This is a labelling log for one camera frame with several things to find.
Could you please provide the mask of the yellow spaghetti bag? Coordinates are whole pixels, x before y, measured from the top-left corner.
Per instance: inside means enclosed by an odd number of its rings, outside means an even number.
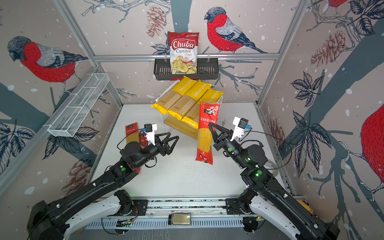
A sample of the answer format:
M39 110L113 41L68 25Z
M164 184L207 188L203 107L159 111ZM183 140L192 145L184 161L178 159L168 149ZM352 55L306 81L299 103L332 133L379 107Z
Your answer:
M179 100L177 100L169 110L167 110L167 114L181 121L211 86L211 84L199 80Z
M200 103L216 103L222 98L224 93L209 89L201 99L190 109L190 111L182 118L182 122L190 125L194 129L199 127L199 116L200 116Z
M151 106L153 109L159 111L162 115L165 115L168 110L184 96L197 81L188 77L183 77L182 80L177 80L176 84L173 84L171 88L165 91Z

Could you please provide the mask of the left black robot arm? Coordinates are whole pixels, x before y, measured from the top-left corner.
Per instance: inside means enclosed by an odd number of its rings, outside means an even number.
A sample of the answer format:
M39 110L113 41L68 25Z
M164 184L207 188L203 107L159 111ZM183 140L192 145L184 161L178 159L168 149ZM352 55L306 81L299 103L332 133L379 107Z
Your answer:
M32 207L27 230L29 240L62 240L89 223L107 216L139 216L139 208L122 187L138 175L137 170L157 155L170 155L179 136L156 134L154 143L142 148L128 143L120 160L106 168L91 183L51 203L41 201Z

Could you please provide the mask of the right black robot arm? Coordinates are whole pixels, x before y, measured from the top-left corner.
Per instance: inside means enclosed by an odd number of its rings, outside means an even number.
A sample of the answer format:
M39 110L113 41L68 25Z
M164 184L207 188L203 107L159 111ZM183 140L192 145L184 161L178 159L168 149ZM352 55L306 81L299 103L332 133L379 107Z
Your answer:
M232 130L213 123L209 130L214 148L223 150L243 169L241 177L247 188L239 196L241 211L261 216L291 240L338 238L340 229L334 223L325 223L308 211L264 167L268 159L260 141L243 148Z

